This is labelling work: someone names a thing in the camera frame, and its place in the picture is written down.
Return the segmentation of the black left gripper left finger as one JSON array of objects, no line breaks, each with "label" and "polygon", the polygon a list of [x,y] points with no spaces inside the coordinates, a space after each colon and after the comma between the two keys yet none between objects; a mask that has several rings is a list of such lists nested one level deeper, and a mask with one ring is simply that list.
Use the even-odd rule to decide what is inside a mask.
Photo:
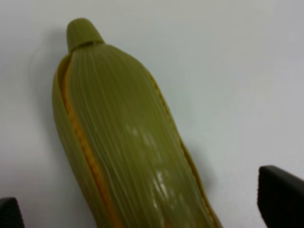
[{"label": "black left gripper left finger", "polygon": [[14,197],[0,199],[0,228],[24,228],[18,201]]}]

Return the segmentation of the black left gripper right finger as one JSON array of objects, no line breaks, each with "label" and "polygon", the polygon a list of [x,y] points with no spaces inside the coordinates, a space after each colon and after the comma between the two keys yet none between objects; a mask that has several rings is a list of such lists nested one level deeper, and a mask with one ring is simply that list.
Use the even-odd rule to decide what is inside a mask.
[{"label": "black left gripper right finger", "polygon": [[261,166],[257,205],[268,228],[302,228],[304,180],[273,165]]}]

